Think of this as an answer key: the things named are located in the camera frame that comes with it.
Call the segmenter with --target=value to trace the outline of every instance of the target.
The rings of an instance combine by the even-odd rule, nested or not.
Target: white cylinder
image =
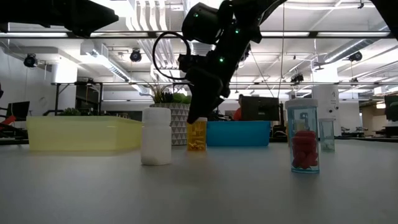
[[[171,111],[168,108],[145,108],[142,112],[141,163],[159,166],[172,160]]]

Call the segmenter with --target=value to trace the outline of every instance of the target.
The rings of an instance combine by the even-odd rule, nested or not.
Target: translucent yellow container
[[[187,150],[206,150],[206,124],[207,118],[199,118],[193,124],[187,124]]]
[[[31,151],[125,151],[141,146],[139,121],[113,116],[27,117]]]

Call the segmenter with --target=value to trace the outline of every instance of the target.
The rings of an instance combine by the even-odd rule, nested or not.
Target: small clear bottle
[[[293,172],[319,173],[318,118],[316,99],[294,99],[285,104]]]
[[[335,127],[333,122],[334,119],[332,118],[319,119],[321,150],[325,152],[335,151]]]

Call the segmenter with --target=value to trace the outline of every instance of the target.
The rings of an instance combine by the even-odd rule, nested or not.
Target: plant pot
[[[150,107],[168,108],[172,114],[172,145],[185,146],[187,145],[187,118],[189,112],[189,105],[184,103],[156,103]]]

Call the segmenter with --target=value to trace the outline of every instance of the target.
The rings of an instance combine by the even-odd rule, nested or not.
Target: orange shirt
[[[241,121],[242,120],[242,109],[238,108],[234,114],[234,121]]]

